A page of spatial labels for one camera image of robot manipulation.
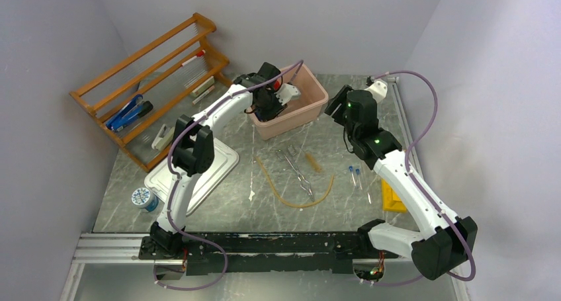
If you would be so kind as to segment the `brown test tube brush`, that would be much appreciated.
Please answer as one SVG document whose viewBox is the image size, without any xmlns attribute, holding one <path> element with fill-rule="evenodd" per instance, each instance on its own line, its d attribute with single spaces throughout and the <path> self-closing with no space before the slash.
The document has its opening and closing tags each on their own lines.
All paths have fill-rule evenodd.
<svg viewBox="0 0 561 301">
<path fill-rule="evenodd" d="M 305 158 L 315 172 L 321 173 L 323 171 L 321 165 L 310 152 L 305 153 Z"/>
</svg>

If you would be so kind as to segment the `white red-capped squeeze bottle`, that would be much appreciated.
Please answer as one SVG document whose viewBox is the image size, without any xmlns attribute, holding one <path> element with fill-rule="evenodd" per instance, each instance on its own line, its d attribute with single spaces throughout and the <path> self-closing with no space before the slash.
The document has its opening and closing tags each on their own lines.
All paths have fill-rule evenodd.
<svg viewBox="0 0 561 301">
<path fill-rule="evenodd" d="M 276 80 L 273 85 L 274 91 L 278 91 L 281 86 L 282 86 L 282 81 L 280 79 Z"/>
</svg>

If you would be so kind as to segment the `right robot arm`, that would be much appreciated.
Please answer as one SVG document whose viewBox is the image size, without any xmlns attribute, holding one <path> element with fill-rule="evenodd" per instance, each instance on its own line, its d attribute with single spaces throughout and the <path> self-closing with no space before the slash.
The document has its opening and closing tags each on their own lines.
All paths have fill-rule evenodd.
<svg viewBox="0 0 561 301">
<path fill-rule="evenodd" d="M 402 145 L 380 127 L 377 106 L 370 91 L 345 85 L 330 99 L 325 113 L 342 125 L 351 153 L 398 195 L 418 230 L 376 221 L 358 238 L 357 249 L 364 257 L 384 250 L 408 258 L 423 277 L 435 280 L 472 260 L 478 226 L 471 217 L 461 218 L 449 208 L 406 163 Z"/>
</svg>

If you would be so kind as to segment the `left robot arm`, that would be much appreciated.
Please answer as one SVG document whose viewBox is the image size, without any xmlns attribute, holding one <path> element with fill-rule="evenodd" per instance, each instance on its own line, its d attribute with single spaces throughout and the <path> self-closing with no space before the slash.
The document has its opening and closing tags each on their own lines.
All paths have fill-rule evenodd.
<svg viewBox="0 0 561 301">
<path fill-rule="evenodd" d="M 150 228 L 150 239 L 164 257 L 175 258 L 183 250 L 187 209 L 194 188 L 215 158 L 214 134 L 221 132 L 234 116 L 255 105 L 259 96 L 278 105 L 274 84 L 283 75 L 279 68 L 263 63 L 258 72 L 237 77 L 207 108 L 177 119 L 167 156 L 171 185 L 165 208 Z"/>
</svg>

